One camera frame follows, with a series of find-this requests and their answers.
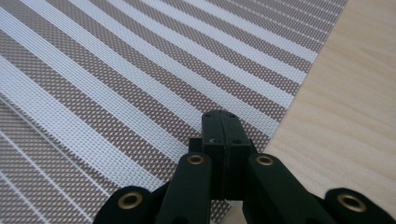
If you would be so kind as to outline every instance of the wood grain surface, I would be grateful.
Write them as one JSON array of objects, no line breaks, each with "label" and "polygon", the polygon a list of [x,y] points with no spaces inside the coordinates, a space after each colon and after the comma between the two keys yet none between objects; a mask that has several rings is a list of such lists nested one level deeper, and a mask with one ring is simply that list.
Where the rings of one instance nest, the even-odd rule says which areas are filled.
[{"label": "wood grain surface", "polygon": [[[396,218],[396,1],[349,0],[265,152],[319,197],[354,189]],[[246,223],[241,203],[222,223]]]}]

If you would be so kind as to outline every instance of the brass insert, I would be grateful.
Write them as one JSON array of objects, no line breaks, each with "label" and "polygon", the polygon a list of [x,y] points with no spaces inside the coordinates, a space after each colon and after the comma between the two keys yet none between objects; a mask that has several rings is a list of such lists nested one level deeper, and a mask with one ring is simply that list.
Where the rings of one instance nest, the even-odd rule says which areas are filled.
[{"label": "brass insert", "polygon": [[352,210],[354,212],[364,212],[367,209],[366,204],[364,204],[364,202],[362,202],[359,198],[350,194],[340,194],[338,195],[337,200],[345,208]]},{"label": "brass insert", "polygon": [[199,155],[192,155],[187,158],[187,162],[192,165],[199,165],[204,163],[205,159]]},{"label": "brass insert", "polygon": [[256,158],[256,162],[258,162],[261,165],[272,165],[274,164],[274,161],[267,157],[267,156],[260,156],[258,158]]},{"label": "brass insert", "polygon": [[137,207],[143,201],[143,196],[137,192],[129,192],[119,198],[119,207],[122,209],[132,209]]}]

